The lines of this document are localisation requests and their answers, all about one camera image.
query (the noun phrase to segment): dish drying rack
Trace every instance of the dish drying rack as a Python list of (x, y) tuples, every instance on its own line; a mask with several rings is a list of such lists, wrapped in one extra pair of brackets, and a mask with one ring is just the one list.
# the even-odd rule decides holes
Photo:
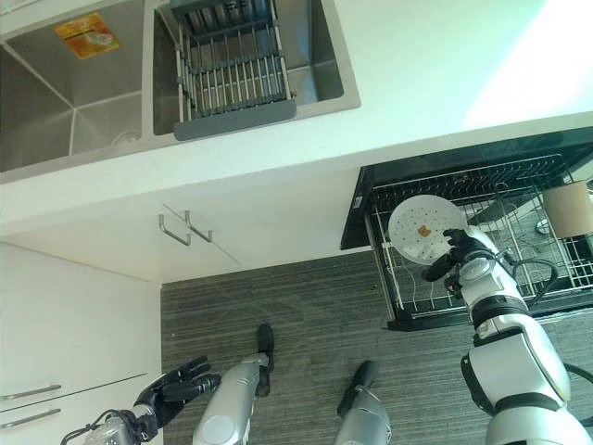
[(273, 0), (171, 0), (177, 20), (179, 140), (297, 113)]
[[(548, 223), (542, 191), (573, 181), (561, 155), (522, 159), (438, 174), (372, 189), (365, 223), (385, 292), (393, 330), (416, 330), (469, 321), (465, 304), (442, 280), (427, 283), (425, 266), (403, 258), (391, 245), (387, 225), (394, 208), (417, 195), (437, 195), (456, 204), (469, 225), (478, 226), (516, 260), (540, 258), (558, 268), (555, 287), (538, 302), (535, 315), (593, 304), (593, 251), (588, 236), (558, 238)], [(516, 280), (525, 300), (549, 279), (549, 268), (520, 267)]]

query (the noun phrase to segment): striped carpet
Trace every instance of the striped carpet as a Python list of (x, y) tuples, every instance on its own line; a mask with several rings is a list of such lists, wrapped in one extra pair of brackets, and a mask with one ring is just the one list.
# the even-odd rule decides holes
[[(384, 330), (385, 300), (371, 252), (212, 276), (162, 287), (163, 370), (207, 354), (215, 372), (255, 351), (255, 331), (276, 335), (271, 395), (256, 401), (253, 445), (331, 444), (335, 407), (360, 362), (379, 362), (373, 387), (391, 417), (394, 444), (481, 444), (488, 417), (472, 403), (459, 361), (468, 325)], [(593, 312), (545, 323), (567, 362), (593, 370)], [(593, 386), (574, 380), (575, 414), (593, 414)], [(165, 428), (165, 445), (189, 445), (207, 400)]]

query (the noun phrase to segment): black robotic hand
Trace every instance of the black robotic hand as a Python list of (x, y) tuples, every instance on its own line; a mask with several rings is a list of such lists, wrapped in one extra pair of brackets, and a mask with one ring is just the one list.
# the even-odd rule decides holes
[(450, 236), (448, 244), (451, 250), (422, 271), (422, 278), (428, 282), (440, 280), (454, 266), (460, 264), (470, 252), (489, 252), (493, 255), (482, 242), (468, 236), (464, 230), (448, 229), (443, 232), (443, 235)]
[(202, 394), (213, 392), (221, 377), (205, 374), (210, 370), (208, 357), (199, 357), (166, 373), (146, 388), (135, 405), (150, 406), (157, 417), (158, 428), (168, 424), (186, 403)]

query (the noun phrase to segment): sink basin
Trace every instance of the sink basin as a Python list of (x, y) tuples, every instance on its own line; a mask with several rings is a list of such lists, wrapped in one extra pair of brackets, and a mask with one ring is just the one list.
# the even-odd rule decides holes
[[(360, 99), (334, 3), (276, 0), (274, 4), (288, 84), (296, 101), (295, 119), (357, 107)], [(155, 134), (168, 134), (179, 121), (175, 70), (178, 22), (168, 2), (156, 2), (155, 10), (153, 125)]]
[(79, 59), (56, 24), (2, 48), (0, 171), (140, 138), (143, 5), (128, 1), (98, 12), (119, 40), (117, 50)]
[[(287, 96), (296, 103), (290, 119), (359, 106), (334, 0), (274, 4)], [(77, 57), (57, 27), (69, 26), (72, 20), (80, 23), (95, 13), (119, 47)], [(178, 144), (173, 129), (183, 119), (176, 27), (169, 1), (128, 0), (98, 9), (78, 8), (69, 18), (46, 20), (40, 28), (3, 36), (0, 182)], [(255, 78), (250, 81), (254, 89), (255, 83)], [(251, 104), (252, 109), (265, 108), (260, 105), (264, 104)], [(220, 127), (216, 133), (237, 130)]]

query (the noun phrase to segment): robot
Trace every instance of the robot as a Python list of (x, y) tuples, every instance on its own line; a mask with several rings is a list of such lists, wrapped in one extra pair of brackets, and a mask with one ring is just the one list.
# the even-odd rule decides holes
[[(192, 360), (148, 386), (131, 410), (108, 410), (92, 424), (68, 433), (60, 445), (89, 431), (84, 445), (148, 442), (187, 403), (209, 393), (213, 395), (194, 430), (193, 445), (246, 445), (254, 400), (270, 394), (273, 351), (273, 331), (262, 324), (258, 328), (258, 353), (243, 359), (222, 377), (207, 374), (207, 357)], [(99, 424), (106, 416), (106, 422)]]
[(385, 445), (391, 441), (389, 416), (381, 401), (371, 392), (379, 374), (376, 362), (363, 362), (337, 407), (343, 422), (334, 445)]
[[(475, 404), (493, 416), (486, 445), (592, 445), (567, 409), (571, 388), (564, 363), (529, 315), (501, 258), (515, 269), (520, 263), (501, 255), (475, 227), (443, 235), (450, 237), (451, 249), (423, 271), (423, 279), (434, 282), (448, 274), (445, 286), (466, 303), (475, 335), (474, 348), (461, 359), (461, 372)], [(552, 269), (549, 283), (534, 300), (549, 289), (555, 274)], [(334, 445), (389, 443), (389, 419), (369, 391), (376, 375), (373, 367), (365, 362), (347, 388), (338, 407), (344, 422)]]
[[(504, 255), (476, 228), (444, 235), (450, 237), (451, 249), (423, 271), (423, 278), (434, 282), (447, 275), (446, 287), (466, 303), (475, 335), (474, 348), (461, 359), (461, 371), (473, 401), (493, 416), (486, 445), (593, 445), (567, 409), (571, 389), (566, 368), (546, 332), (529, 315), (513, 273), (501, 262)], [(505, 260), (515, 268), (520, 265), (508, 256)], [(194, 445), (246, 445), (253, 400), (270, 392), (273, 368), (271, 329), (261, 326), (258, 337), (259, 354), (231, 368), (222, 379), (204, 374), (209, 369), (205, 358), (164, 375), (141, 394), (131, 412), (113, 412), (85, 445), (149, 441), (188, 401), (214, 389), (196, 427)], [(355, 373), (338, 406), (344, 420), (334, 445), (389, 443), (389, 418), (370, 391), (376, 375), (374, 362), (364, 362)], [(116, 435), (118, 441), (108, 441)]]

